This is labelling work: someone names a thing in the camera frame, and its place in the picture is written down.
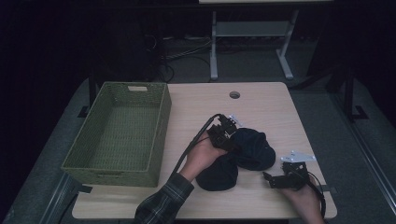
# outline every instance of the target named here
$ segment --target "navy fabric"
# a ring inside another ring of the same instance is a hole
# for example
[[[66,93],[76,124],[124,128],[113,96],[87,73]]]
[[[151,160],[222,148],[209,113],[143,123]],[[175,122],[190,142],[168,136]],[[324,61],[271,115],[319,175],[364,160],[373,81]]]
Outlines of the navy fabric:
[[[236,185],[238,167],[232,154],[218,157],[195,178],[199,187],[208,191],[231,189]]]
[[[276,153],[268,144],[265,133],[240,128],[233,134],[232,140],[241,147],[240,151],[233,152],[239,167],[263,171],[274,165]]]

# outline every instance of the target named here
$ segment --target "plaid sleeve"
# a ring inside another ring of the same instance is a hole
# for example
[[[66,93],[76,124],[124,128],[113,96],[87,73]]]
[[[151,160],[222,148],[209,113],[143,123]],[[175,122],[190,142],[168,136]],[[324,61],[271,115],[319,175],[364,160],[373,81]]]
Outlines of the plaid sleeve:
[[[175,174],[158,192],[139,204],[133,223],[173,223],[193,189],[190,181]]]

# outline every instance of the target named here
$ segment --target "basket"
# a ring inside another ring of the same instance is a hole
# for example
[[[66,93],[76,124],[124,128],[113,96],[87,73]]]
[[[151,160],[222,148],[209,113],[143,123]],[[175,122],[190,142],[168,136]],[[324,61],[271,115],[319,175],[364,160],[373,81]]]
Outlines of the basket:
[[[165,83],[105,82],[62,169],[82,184],[157,187],[171,105]]]

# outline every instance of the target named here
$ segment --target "hand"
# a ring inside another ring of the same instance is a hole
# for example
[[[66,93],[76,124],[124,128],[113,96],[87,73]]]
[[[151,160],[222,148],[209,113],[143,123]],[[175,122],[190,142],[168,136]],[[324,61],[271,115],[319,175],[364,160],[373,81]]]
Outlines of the hand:
[[[204,169],[209,167],[219,156],[227,151],[212,146],[209,134],[204,132],[198,140],[198,144],[187,155],[187,161],[179,172],[189,181],[192,181]]]
[[[309,176],[311,182],[315,185],[315,180]],[[280,189],[282,194],[288,198],[296,212],[307,224],[324,224],[320,213],[320,200],[318,195],[308,185],[299,190]]]

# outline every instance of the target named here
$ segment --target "person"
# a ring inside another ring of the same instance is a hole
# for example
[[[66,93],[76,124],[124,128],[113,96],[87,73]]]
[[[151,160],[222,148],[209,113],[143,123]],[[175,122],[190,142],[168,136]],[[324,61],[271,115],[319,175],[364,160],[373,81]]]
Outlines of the person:
[[[204,132],[198,144],[187,155],[181,170],[172,175],[165,185],[149,196],[136,209],[133,223],[173,223],[177,212],[194,189],[191,181],[209,167],[217,157],[226,154],[225,150],[213,147]],[[307,224],[322,224],[320,204],[316,193],[307,185],[295,191],[280,189],[288,198],[296,212]]]

